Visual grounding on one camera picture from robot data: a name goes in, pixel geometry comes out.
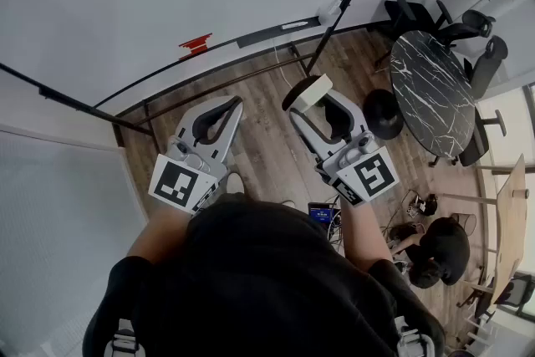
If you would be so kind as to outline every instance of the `red object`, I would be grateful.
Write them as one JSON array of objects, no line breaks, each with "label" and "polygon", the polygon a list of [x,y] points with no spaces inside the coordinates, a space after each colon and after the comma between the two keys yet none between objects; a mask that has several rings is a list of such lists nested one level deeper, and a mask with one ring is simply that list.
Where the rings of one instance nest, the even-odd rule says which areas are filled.
[{"label": "red object", "polygon": [[206,51],[208,48],[206,46],[206,40],[210,38],[211,35],[212,33],[205,34],[204,36],[200,36],[199,38],[195,38],[188,42],[184,42],[178,45],[182,48],[188,48],[191,50],[191,52],[188,55],[185,55],[184,57],[180,57],[180,59],[186,59],[187,57],[191,57],[194,54],[198,54],[203,51]]}]

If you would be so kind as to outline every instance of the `hardwood floor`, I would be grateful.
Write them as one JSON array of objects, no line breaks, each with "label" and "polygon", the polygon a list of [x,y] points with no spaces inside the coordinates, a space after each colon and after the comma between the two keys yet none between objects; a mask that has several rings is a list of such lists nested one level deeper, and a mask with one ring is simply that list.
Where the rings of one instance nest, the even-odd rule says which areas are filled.
[{"label": "hardwood floor", "polygon": [[[298,45],[298,49],[301,54],[305,54],[312,52],[316,44],[317,41],[303,43]],[[388,73],[374,74],[374,61],[386,52],[388,44],[378,33],[368,33],[366,30],[333,36],[314,66],[313,73],[327,74],[336,90],[361,106],[372,89],[390,89]],[[290,59],[291,54],[284,50],[278,53],[278,57],[284,61]],[[266,54],[224,69],[158,99],[150,104],[150,111],[157,111],[177,100],[275,62],[274,54]],[[283,72],[291,85],[304,77],[298,64],[284,67]],[[244,115],[228,156],[230,170],[240,173],[254,198],[264,201],[293,200],[297,208],[305,212],[310,201],[326,201],[335,192],[314,172],[313,157],[281,109],[287,92],[288,85],[278,69],[260,74],[155,119],[153,126],[157,140],[165,152],[167,139],[174,134],[185,111],[210,97],[239,95],[244,102]],[[142,117],[144,113],[140,108],[125,118],[138,120]],[[155,200],[146,192],[156,158],[155,149],[150,137],[127,129],[122,129],[122,132],[135,184],[150,215],[155,209]],[[427,162],[433,156],[425,152],[406,127],[398,137],[385,144],[400,176],[400,184],[373,201],[380,225],[388,224],[409,189],[417,191],[423,197],[433,191],[479,195],[476,173],[472,168],[450,166],[445,161],[441,161],[435,169],[429,168]],[[395,216],[392,225],[410,220],[405,215],[410,199],[406,199],[403,210]],[[473,280],[478,276],[476,268],[483,263],[481,208],[473,202],[442,199],[435,216],[417,221],[427,226],[435,218],[449,216],[453,212],[474,213],[477,216],[476,231],[470,236],[471,259],[465,274],[465,279]],[[447,343],[455,348],[456,336],[462,338],[468,331],[464,318],[470,313],[467,309],[458,309],[456,303],[471,290],[460,283],[446,287],[442,282],[427,290],[413,289],[441,321],[447,333]]]}]

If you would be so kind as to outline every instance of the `black hair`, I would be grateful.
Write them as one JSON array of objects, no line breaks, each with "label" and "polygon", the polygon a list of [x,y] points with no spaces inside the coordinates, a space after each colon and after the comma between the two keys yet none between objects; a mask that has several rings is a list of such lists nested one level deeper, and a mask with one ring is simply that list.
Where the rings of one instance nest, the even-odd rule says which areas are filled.
[{"label": "black hair", "polygon": [[409,280],[418,288],[435,285],[444,275],[444,268],[434,260],[415,263],[409,271]]}]

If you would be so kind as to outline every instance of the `marble table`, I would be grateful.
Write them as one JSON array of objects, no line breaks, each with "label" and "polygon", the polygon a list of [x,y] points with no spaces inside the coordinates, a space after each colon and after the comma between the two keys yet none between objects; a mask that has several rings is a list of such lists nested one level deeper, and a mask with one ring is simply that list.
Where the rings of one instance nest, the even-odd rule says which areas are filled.
[{"label": "marble table", "polygon": [[412,31],[390,56],[395,98],[410,132],[430,153],[452,158],[474,130],[471,87],[456,56],[430,34]]}]

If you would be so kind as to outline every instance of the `black chair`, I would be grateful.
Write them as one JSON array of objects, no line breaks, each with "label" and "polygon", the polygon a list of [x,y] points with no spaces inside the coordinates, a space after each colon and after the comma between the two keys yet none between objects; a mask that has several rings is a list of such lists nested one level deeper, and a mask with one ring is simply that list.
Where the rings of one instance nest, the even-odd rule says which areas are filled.
[{"label": "black chair", "polygon": [[535,282],[531,275],[515,275],[496,303],[520,308],[532,298],[534,290]]},{"label": "black chair", "polygon": [[453,351],[448,357],[475,357],[474,354],[466,351],[465,349],[457,349]]},{"label": "black chair", "polygon": [[[403,33],[411,30],[420,30],[437,37],[442,43],[449,45],[454,40],[474,38],[476,36],[488,37],[492,30],[492,23],[496,20],[478,11],[466,11],[462,15],[462,23],[453,23],[450,13],[440,0],[436,4],[441,10],[441,15],[436,20],[421,3],[407,2],[406,0],[387,0],[386,12],[390,16],[391,30],[381,30],[388,38],[396,40]],[[441,29],[442,24],[447,22],[448,27]],[[381,61],[390,55],[390,51],[375,61],[378,66]]]},{"label": "black chair", "polygon": [[[491,280],[488,287],[492,288],[493,284],[494,278]],[[495,303],[498,305],[509,305],[514,308],[520,308],[532,298],[534,290],[535,282],[531,275],[515,274]],[[488,312],[488,309],[492,304],[492,295],[490,293],[474,290],[463,303],[458,303],[457,307],[461,308],[468,304],[472,305],[476,298],[477,304],[474,318],[478,320],[485,314],[488,317],[488,320],[490,320],[494,315],[494,313],[490,314]]]},{"label": "black chair", "polygon": [[480,99],[485,94],[492,78],[508,54],[509,50],[505,41],[498,36],[492,36],[485,47],[485,52],[477,59],[474,67],[465,59],[465,73],[474,99]]},{"label": "black chair", "polygon": [[474,132],[471,135],[468,146],[455,160],[451,162],[452,165],[455,165],[458,159],[462,166],[471,166],[488,152],[489,144],[487,131],[485,130],[487,125],[500,125],[502,135],[504,137],[507,135],[507,129],[505,127],[505,123],[503,122],[502,114],[500,114],[500,110],[495,110],[495,113],[496,118],[484,120],[481,118],[476,109],[476,124],[474,126]]}]

